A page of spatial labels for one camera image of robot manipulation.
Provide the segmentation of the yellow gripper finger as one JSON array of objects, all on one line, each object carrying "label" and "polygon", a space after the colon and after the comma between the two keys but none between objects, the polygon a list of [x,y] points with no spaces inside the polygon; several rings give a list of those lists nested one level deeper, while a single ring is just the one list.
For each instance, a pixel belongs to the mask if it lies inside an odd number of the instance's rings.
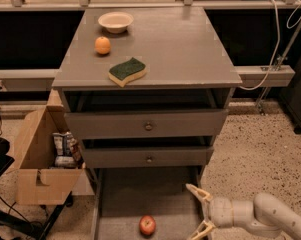
[{"label": "yellow gripper finger", "polygon": [[199,226],[191,233],[187,240],[202,240],[215,229],[215,225],[211,221],[203,220]]},{"label": "yellow gripper finger", "polygon": [[210,202],[212,200],[212,195],[209,192],[198,188],[193,184],[187,184],[186,188],[202,203]]}]

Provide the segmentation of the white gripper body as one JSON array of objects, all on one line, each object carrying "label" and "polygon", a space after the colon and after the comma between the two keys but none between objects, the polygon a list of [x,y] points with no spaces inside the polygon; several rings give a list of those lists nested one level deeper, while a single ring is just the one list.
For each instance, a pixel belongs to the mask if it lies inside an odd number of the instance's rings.
[{"label": "white gripper body", "polygon": [[228,198],[216,197],[209,205],[209,218],[217,228],[232,226],[232,203]]}]

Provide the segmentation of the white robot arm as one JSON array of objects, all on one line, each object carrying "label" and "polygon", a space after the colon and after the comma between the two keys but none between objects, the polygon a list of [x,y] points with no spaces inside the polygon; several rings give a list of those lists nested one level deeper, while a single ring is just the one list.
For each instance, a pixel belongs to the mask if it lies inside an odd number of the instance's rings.
[{"label": "white robot arm", "polygon": [[186,188],[200,201],[205,215],[187,240],[202,240],[216,228],[233,227],[267,238],[285,232],[293,240],[301,240],[301,216],[271,194],[258,193],[252,201],[240,201],[213,197],[192,184]]}]

